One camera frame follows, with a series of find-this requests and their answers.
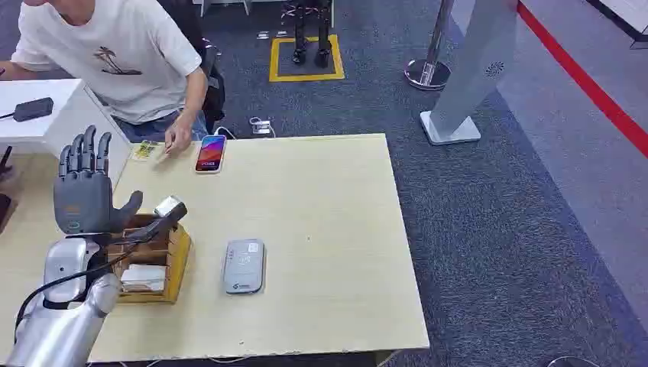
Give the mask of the person's left hand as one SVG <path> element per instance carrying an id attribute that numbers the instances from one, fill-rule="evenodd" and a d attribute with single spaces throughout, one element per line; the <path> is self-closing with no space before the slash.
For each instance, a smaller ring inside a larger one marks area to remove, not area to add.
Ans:
<path id="1" fill-rule="evenodd" d="M 175 155 L 185 151 L 192 141 L 195 115 L 182 112 L 165 131 L 165 153 Z"/>

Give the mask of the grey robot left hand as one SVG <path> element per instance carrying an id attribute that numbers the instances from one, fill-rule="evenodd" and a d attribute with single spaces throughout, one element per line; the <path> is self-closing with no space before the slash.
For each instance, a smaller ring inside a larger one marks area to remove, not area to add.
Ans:
<path id="1" fill-rule="evenodd" d="M 112 134 L 103 133 L 98 147 L 95 136 L 96 127 L 90 125 L 60 152 L 53 208 L 58 227 L 67 235 L 122 232 L 143 203 L 144 194 L 136 190 L 124 206 L 114 207 L 108 175 Z"/>

